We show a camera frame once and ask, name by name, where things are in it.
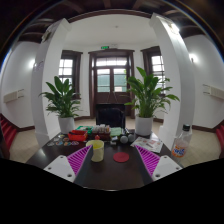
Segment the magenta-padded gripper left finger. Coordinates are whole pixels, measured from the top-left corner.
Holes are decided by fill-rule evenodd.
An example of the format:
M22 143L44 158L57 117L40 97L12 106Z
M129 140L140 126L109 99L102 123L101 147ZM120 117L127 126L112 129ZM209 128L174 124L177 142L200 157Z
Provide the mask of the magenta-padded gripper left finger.
M81 177L82 167L85 160L92 155L93 146L85 146L69 156L59 155L44 170L74 183Z

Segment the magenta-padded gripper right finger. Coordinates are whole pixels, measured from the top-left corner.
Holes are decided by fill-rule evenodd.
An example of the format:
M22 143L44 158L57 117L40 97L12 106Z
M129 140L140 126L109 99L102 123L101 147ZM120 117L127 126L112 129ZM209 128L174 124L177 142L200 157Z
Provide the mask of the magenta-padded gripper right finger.
M145 185L182 169L168 155L158 156L140 146L135 146L135 149L138 152L140 171Z

